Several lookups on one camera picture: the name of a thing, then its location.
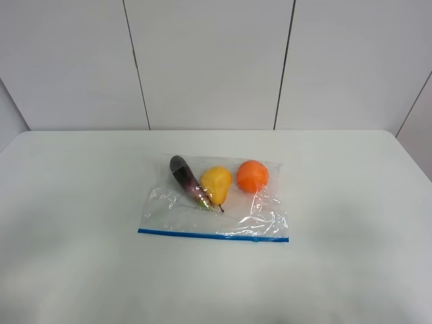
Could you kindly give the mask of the clear zip bag blue strip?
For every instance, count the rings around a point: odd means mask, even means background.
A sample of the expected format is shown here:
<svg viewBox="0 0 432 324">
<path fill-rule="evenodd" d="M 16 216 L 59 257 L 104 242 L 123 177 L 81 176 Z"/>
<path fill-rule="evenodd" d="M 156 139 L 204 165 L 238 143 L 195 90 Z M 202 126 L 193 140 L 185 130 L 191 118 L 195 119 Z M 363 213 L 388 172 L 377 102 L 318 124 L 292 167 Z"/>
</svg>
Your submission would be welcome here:
<svg viewBox="0 0 432 324">
<path fill-rule="evenodd" d="M 222 204 L 222 213 L 215 205 L 214 211 L 199 207 L 184 192 L 169 168 L 173 156 L 164 155 L 158 164 L 159 179 L 144 203 L 138 232 L 185 238 L 288 242 L 288 218 L 277 194 L 280 163 L 263 162 L 269 171 L 269 181 L 260 192 L 247 193 L 233 182 Z M 180 156 L 197 180 L 216 166 L 225 167 L 234 176 L 245 162 L 239 158 Z"/>
</svg>

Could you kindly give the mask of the yellow toy pear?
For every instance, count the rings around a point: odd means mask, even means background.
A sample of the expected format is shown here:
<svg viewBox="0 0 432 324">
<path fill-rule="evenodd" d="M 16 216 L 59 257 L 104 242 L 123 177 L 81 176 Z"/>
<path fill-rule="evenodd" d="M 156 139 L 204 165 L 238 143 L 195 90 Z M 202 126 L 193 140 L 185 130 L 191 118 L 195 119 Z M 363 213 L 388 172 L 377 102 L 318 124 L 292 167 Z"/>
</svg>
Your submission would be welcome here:
<svg viewBox="0 0 432 324">
<path fill-rule="evenodd" d="M 212 167 L 206 170 L 200 177 L 200 185 L 206 192 L 210 201 L 220 208 L 223 213 L 222 204 L 227 198 L 232 184 L 232 175 L 228 169 L 222 166 Z"/>
</svg>

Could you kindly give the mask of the purple toy eggplant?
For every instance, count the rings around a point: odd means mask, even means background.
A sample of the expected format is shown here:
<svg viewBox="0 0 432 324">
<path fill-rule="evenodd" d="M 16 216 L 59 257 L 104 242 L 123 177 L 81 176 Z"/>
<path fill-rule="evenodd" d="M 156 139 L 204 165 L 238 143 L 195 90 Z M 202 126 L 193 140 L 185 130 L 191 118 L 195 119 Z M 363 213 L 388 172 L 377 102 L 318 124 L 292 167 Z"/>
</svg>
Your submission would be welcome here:
<svg viewBox="0 0 432 324">
<path fill-rule="evenodd" d="M 175 155 L 169 162 L 170 171 L 184 192 L 201 208 L 214 211 L 215 206 L 194 176 L 186 160 Z"/>
</svg>

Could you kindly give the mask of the orange toy orange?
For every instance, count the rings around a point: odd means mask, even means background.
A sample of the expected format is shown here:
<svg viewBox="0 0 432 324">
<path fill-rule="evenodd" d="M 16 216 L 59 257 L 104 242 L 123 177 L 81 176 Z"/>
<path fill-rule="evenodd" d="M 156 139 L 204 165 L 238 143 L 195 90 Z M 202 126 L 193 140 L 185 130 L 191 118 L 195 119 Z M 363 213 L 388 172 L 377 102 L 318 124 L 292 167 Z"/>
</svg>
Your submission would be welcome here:
<svg viewBox="0 0 432 324">
<path fill-rule="evenodd" d="M 243 162 L 236 174 L 239 189 L 247 193 L 260 192 L 269 181 L 268 169 L 259 161 L 248 160 Z"/>
</svg>

